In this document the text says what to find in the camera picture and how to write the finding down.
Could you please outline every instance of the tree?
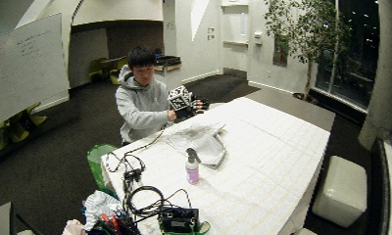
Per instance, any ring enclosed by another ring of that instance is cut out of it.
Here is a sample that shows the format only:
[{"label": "tree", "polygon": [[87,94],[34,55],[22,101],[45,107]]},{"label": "tree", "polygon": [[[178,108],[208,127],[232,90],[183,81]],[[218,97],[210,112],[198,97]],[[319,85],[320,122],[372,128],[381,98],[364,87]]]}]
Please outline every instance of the tree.
[{"label": "tree", "polygon": [[351,28],[333,3],[325,0],[274,0],[264,15],[268,36],[280,37],[287,52],[308,63],[307,82],[302,99],[307,99],[311,86],[312,64],[319,63],[325,51],[347,55]]}]

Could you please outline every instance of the white plastic bag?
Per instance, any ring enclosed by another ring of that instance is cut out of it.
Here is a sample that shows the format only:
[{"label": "white plastic bag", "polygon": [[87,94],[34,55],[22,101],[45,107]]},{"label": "white plastic bag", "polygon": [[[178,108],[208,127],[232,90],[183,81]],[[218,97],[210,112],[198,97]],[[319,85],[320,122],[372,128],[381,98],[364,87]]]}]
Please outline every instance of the white plastic bag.
[{"label": "white plastic bag", "polygon": [[69,220],[62,235],[87,235],[83,224],[78,219]]}]

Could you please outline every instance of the plastic bag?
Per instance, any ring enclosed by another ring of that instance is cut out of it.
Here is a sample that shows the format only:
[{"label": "plastic bag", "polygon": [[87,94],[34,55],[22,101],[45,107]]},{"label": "plastic bag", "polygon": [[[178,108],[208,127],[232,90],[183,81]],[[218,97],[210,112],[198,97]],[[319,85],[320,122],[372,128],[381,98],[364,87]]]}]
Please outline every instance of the plastic bag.
[{"label": "plastic bag", "polygon": [[98,188],[101,191],[107,193],[109,195],[116,197],[115,191],[112,188],[105,183],[103,175],[102,175],[102,166],[101,166],[101,157],[110,152],[115,151],[118,148],[109,144],[95,145],[93,149],[89,151],[89,162],[93,170],[93,175],[98,184]]},{"label": "plastic bag", "polygon": [[78,219],[67,221],[62,235],[87,235],[83,224]]}]

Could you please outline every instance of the black box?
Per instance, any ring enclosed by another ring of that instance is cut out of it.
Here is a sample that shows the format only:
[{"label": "black box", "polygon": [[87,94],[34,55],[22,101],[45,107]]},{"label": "black box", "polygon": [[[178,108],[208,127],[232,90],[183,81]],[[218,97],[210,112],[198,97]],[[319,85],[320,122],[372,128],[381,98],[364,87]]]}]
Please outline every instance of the black box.
[{"label": "black box", "polygon": [[191,233],[199,231],[199,210],[163,207],[159,221],[163,232]]}]

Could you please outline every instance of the bottle cap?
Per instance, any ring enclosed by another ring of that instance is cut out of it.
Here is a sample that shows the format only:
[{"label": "bottle cap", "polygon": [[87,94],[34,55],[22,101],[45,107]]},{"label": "bottle cap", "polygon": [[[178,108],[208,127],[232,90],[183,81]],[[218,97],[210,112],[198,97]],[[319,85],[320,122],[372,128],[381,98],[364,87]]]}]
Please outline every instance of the bottle cap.
[{"label": "bottle cap", "polygon": [[186,150],[186,152],[187,152],[187,154],[188,154],[188,158],[187,158],[188,162],[190,162],[191,164],[194,164],[194,163],[195,163],[195,160],[196,160],[198,163],[200,163],[200,159],[199,159],[199,157],[198,157],[196,150],[194,150],[192,148],[188,148],[188,149]]}]

